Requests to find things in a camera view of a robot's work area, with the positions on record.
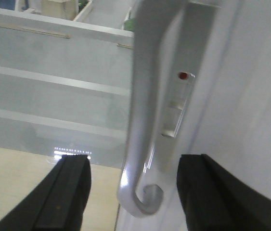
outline metal handle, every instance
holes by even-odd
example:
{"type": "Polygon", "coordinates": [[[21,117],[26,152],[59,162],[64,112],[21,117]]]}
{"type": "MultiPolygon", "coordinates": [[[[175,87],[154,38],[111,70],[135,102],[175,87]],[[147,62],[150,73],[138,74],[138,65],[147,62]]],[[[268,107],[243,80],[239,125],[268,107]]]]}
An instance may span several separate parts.
{"type": "Polygon", "coordinates": [[[136,194],[137,185],[147,156],[153,149],[160,117],[161,80],[159,52],[168,26],[187,0],[145,0],[136,16],[133,82],[126,146],[126,159],[118,189],[120,204],[135,217],[154,214],[162,204],[163,191],[156,184],[143,188],[142,201],[136,194]]]}

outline floor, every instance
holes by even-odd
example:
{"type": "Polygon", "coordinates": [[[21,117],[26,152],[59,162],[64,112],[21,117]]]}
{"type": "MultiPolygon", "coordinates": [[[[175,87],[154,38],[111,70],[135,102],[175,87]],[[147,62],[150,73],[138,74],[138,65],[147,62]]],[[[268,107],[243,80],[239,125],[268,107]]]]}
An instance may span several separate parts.
{"type": "MultiPolygon", "coordinates": [[[[34,189],[55,162],[53,157],[0,148],[0,219],[34,189]]],[[[113,231],[120,169],[91,165],[91,171],[92,188],[82,230],[113,231]]]]}
{"type": "Polygon", "coordinates": [[[133,0],[94,0],[84,23],[120,29],[133,0]]]}

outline metal strip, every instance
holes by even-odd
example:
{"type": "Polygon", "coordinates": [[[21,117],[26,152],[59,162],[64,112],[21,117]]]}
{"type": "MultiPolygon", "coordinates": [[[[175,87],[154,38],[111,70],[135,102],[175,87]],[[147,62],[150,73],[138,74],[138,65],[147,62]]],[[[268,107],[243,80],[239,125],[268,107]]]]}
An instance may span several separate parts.
{"type": "Polygon", "coordinates": [[[8,110],[2,110],[0,109],[0,118],[4,119],[11,119],[26,123],[32,123],[32,124],[39,124],[39,125],[45,125],[55,128],[63,128],[73,131],[80,131],[80,132],[86,132],[90,134],[95,135],[101,135],[101,136],[108,136],[117,138],[120,140],[124,140],[126,138],[127,133],[122,130],[114,130],[109,128],[102,128],[98,126],[88,125],[88,124],[81,124],[66,120],[60,120],[60,119],[53,119],[43,116],[37,116],[37,115],[30,115],[26,113],[20,113],[20,112],[12,112],[8,110]]]}
{"type": "Polygon", "coordinates": [[[18,69],[3,67],[3,66],[0,66],[0,74],[15,76],[19,78],[32,79],[32,80],[37,80],[37,81],[43,81],[43,82],[48,82],[48,83],[54,83],[54,84],[61,84],[61,85],[66,85],[70,87],[75,87],[75,88],[95,90],[95,91],[100,91],[100,92],[109,93],[109,94],[116,94],[116,95],[127,96],[127,97],[130,96],[130,90],[125,89],[125,88],[112,87],[109,85],[91,83],[91,82],[77,80],[77,79],[70,79],[70,78],[51,76],[51,75],[41,74],[41,73],[36,73],[36,72],[23,71],[23,70],[18,70],[18,69]]]}
{"type": "Polygon", "coordinates": [[[1,23],[0,22],[0,27],[1,28],[12,29],[12,30],[20,30],[20,31],[25,31],[25,32],[30,32],[30,33],[36,33],[36,34],[41,34],[41,35],[54,36],[54,37],[59,37],[59,38],[64,38],[64,39],[70,39],[71,38],[70,35],[61,34],[59,32],[41,30],[41,29],[37,29],[37,28],[19,26],[19,25],[9,24],[9,23],[1,23]]]}

